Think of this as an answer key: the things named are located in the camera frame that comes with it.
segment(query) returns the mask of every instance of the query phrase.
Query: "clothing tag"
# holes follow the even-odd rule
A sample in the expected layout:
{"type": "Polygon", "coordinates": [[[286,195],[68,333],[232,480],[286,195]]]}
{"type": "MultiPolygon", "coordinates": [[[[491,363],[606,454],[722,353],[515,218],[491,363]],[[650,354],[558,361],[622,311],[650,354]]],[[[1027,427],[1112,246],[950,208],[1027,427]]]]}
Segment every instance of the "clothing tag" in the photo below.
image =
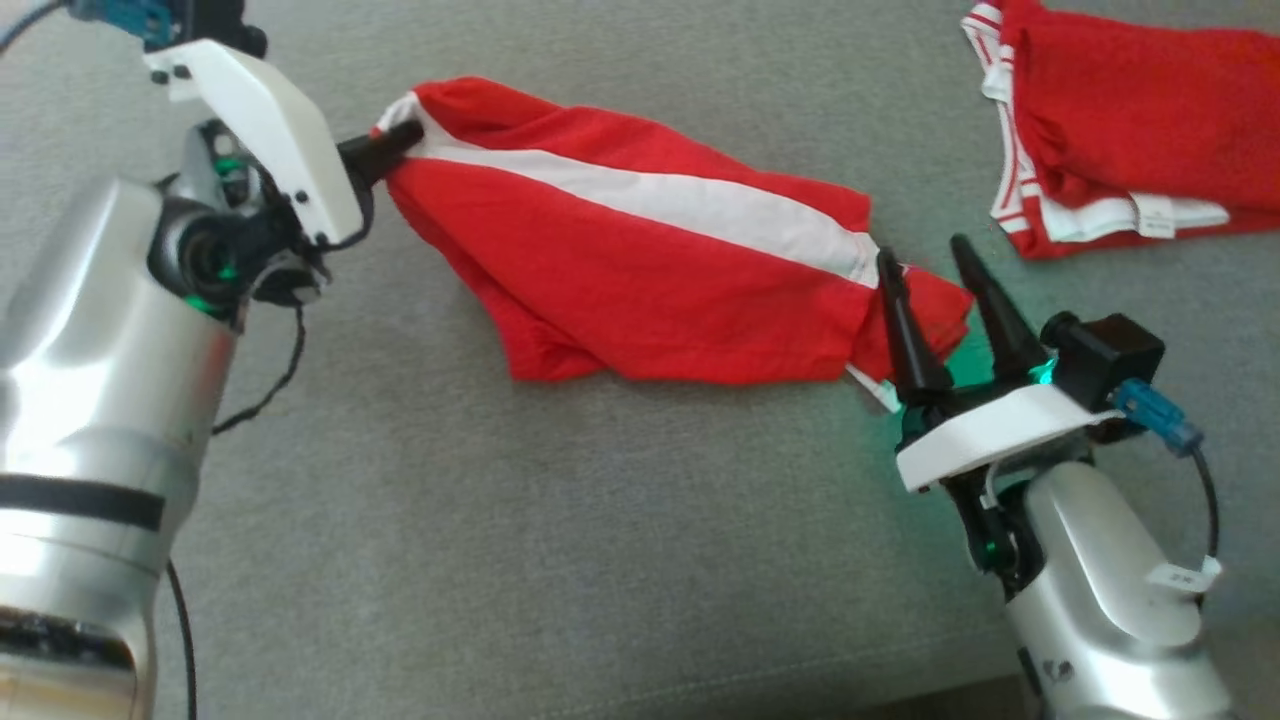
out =
{"type": "Polygon", "coordinates": [[[1172,197],[1146,192],[1130,192],[1129,196],[1138,208],[1138,234],[1157,240],[1178,237],[1172,197]]]}
{"type": "Polygon", "coordinates": [[[859,384],[867,388],[867,392],[872,393],[872,396],[878,400],[886,410],[890,413],[897,413],[902,409],[902,404],[897,400],[897,388],[893,387],[893,383],[887,380],[877,383],[852,365],[845,365],[845,369],[849,370],[849,374],[852,375],[859,384]]]}

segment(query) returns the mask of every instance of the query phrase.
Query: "sticker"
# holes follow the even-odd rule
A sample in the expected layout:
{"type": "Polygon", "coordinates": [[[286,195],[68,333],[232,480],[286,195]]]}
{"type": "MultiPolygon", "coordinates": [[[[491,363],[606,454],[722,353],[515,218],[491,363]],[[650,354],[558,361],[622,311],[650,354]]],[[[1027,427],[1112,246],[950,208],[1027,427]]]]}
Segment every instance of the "sticker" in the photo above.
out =
{"type": "Polygon", "coordinates": [[[1221,574],[1222,564],[1212,557],[1204,557],[1199,571],[1165,562],[1147,575],[1147,582],[1189,594],[1203,594],[1213,587],[1213,580],[1221,574]]]}

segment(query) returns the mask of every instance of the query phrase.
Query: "white label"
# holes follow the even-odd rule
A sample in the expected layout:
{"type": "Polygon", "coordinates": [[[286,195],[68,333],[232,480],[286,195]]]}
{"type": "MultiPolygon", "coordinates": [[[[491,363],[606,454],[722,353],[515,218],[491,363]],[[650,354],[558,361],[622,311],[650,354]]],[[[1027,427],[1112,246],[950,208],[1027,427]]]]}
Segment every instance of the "white label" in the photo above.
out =
{"type": "Polygon", "coordinates": [[[845,369],[849,370],[849,374],[852,375],[855,380],[858,380],[858,384],[867,388],[867,392],[872,393],[872,397],[878,400],[879,404],[883,405],[886,410],[888,410],[890,413],[897,413],[899,410],[902,409],[902,404],[897,400],[897,388],[893,387],[893,383],[888,380],[883,383],[877,383],[876,380],[870,379],[870,377],[867,375],[867,373],[863,373],[861,370],[854,368],[852,365],[845,365],[845,369]]]}
{"type": "Polygon", "coordinates": [[[1146,192],[1130,192],[1129,196],[1138,208],[1138,234],[1156,240],[1178,237],[1172,197],[1146,192]]]}
{"type": "Polygon", "coordinates": [[[1164,564],[1147,575],[1147,582],[1153,585],[1172,588],[1189,594],[1202,594],[1213,587],[1213,580],[1222,574],[1222,565],[1212,557],[1206,557],[1199,571],[1179,568],[1178,565],[1164,564]]]}

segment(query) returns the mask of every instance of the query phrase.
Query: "blue cable plug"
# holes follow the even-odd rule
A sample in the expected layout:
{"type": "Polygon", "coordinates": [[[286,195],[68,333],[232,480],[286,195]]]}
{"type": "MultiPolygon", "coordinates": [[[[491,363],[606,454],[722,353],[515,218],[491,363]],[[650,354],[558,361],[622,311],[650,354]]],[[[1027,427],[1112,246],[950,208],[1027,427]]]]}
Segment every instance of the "blue cable plug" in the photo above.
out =
{"type": "Polygon", "coordinates": [[[1187,457],[1204,439],[1204,433],[1187,421],[1187,414],[1156,388],[1130,378],[1111,395],[1111,404],[1137,423],[1160,436],[1178,457],[1187,457]]]}

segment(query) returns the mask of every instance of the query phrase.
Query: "black stripe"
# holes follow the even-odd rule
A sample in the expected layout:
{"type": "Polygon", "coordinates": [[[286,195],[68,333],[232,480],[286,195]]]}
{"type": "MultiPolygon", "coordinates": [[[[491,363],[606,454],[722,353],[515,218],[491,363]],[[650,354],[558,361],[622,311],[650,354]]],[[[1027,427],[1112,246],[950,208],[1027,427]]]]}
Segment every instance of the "black stripe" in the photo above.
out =
{"type": "Polygon", "coordinates": [[[0,475],[0,510],[76,515],[157,532],[164,498],[108,483],[0,475]]]}

